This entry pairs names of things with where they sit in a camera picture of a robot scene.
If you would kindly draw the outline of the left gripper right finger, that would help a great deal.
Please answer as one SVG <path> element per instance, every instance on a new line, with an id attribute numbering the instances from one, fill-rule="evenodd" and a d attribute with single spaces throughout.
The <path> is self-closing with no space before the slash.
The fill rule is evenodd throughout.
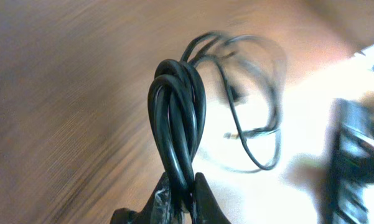
<path id="1" fill-rule="evenodd" d="M 213 192 L 203 173 L 195 175 L 194 191 L 192 193 L 192 223 L 193 224 L 231 224 L 222 212 Z"/>

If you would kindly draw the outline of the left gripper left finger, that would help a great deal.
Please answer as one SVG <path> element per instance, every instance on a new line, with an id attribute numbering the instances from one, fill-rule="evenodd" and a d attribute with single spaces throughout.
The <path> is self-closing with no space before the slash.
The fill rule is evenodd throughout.
<path id="1" fill-rule="evenodd" d="M 128 208 L 117 209 L 113 212 L 110 224 L 169 224 L 171 207 L 170 182 L 164 172 L 140 212 Z"/>

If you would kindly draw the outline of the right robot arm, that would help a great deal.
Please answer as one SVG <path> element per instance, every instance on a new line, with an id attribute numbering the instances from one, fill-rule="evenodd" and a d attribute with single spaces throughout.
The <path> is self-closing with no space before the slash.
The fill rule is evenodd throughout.
<path id="1" fill-rule="evenodd" d="M 323 199 L 324 223 L 368 223 L 363 191 L 374 184 L 374 93 L 357 100 L 337 98 Z"/>

